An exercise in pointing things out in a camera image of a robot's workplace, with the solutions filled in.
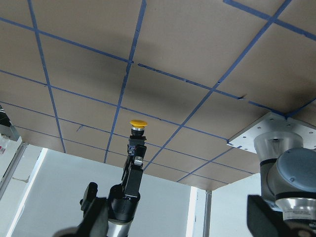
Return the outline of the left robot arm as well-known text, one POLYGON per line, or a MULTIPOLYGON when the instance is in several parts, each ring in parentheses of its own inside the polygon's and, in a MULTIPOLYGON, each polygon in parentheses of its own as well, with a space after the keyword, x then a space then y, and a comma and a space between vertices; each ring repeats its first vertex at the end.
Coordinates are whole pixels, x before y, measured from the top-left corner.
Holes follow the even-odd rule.
POLYGON ((316 235, 314 127, 265 131, 258 127, 229 139, 253 148, 260 159, 261 195, 247 197, 247 227, 254 237, 316 235))

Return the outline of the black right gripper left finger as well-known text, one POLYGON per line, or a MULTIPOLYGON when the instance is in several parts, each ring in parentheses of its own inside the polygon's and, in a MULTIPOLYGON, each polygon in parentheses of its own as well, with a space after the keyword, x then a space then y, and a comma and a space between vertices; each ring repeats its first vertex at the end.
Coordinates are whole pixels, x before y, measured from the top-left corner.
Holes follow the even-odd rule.
POLYGON ((98 185, 90 182, 79 201, 83 220, 75 232, 76 237, 106 237, 109 229, 108 202, 97 197, 98 185))

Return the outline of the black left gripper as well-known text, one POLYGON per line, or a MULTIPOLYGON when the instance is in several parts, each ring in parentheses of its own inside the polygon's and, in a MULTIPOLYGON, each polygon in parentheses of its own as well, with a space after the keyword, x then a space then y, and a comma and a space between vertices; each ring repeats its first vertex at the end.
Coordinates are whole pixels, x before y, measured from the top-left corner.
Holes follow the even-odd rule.
POLYGON ((142 157, 135 157, 135 146, 127 145, 127 158, 123 168, 121 183, 110 189, 109 218, 120 222, 133 220, 140 200, 140 183, 143 175, 142 157))

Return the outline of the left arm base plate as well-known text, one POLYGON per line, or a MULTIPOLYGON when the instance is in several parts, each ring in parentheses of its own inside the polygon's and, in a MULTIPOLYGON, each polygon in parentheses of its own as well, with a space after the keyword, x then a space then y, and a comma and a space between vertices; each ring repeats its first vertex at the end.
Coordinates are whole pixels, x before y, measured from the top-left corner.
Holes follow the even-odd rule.
POLYGON ((299 135, 303 139, 303 147, 313 149, 316 147, 316 127, 293 118, 285 118, 269 112, 244 128, 228 140, 228 145, 256 153, 255 139, 260 135, 272 133, 281 134, 289 132, 299 135))

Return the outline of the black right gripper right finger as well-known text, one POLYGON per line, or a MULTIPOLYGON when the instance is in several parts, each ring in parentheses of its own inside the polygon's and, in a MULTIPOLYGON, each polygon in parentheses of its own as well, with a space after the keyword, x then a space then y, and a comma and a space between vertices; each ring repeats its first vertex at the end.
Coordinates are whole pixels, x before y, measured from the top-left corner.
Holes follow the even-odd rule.
POLYGON ((295 233, 259 195, 247 197, 247 227, 253 237, 294 237, 295 233))

